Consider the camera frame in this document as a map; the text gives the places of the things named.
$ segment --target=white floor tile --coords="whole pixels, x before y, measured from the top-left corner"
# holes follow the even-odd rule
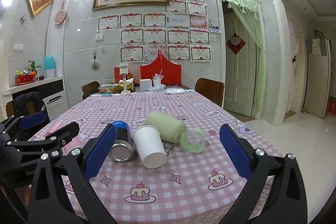
[[[246,125],[283,154],[296,155],[305,183],[308,222],[313,220],[336,186],[336,116],[320,119],[297,113],[278,127],[263,120]]]

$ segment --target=green plant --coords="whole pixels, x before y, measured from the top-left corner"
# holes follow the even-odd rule
[[[33,61],[28,61],[29,63],[30,63],[30,69],[28,69],[28,71],[31,71],[31,72],[37,72],[37,68],[42,68],[41,66],[39,66],[39,65],[35,65],[35,61],[33,60]]]

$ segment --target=checkered tablecloth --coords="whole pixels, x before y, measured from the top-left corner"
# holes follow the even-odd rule
[[[255,132],[244,130],[244,124],[197,92],[91,96],[58,119],[65,123],[79,123],[78,140],[74,139],[71,144],[75,146],[78,141],[86,143],[97,137],[108,122],[125,121],[134,131],[144,125],[151,111],[157,109],[183,120],[189,129],[199,127],[204,130],[207,149],[192,154],[182,150],[179,144],[163,142],[168,159],[156,169],[145,168],[140,159],[118,163],[107,157],[97,177],[90,183],[118,223],[217,224],[246,184],[246,179],[238,175],[219,140],[219,129],[224,123],[228,123],[254,148],[262,148],[269,155],[281,155],[270,143]],[[32,139],[44,139],[52,123]],[[223,174],[231,184],[216,189],[210,187],[209,178],[214,170]],[[74,210],[84,217],[68,177],[63,181]],[[149,188],[150,199],[148,203],[131,203],[131,189],[140,182]],[[269,185],[265,186],[253,215],[263,207],[269,188]]]

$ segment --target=white paper cup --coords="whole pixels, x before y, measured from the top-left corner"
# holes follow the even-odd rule
[[[166,162],[167,155],[155,127],[139,127],[133,133],[133,142],[145,167],[158,168]]]
[[[153,79],[154,86],[161,85],[161,79]]]

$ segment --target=blue gripper pad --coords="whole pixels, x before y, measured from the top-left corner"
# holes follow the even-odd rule
[[[97,176],[117,139],[117,131],[112,124],[109,124],[96,139],[95,145],[85,159],[84,178],[86,181]]]
[[[23,117],[19,122],[19,127],[24,130],[27,130],[29,128],[37,126],[40,123],[45,122],[45,119],[46,119],[45,114],[42,111],[40,111],[32,115]]]
[[[229,125],[223,124],[219,130],[219,139],[238,171],[238,174],[249,180],[252,177],[251,159],[236,139],[238,136],[233,136],[233,134],[235,133],[229,128]]]

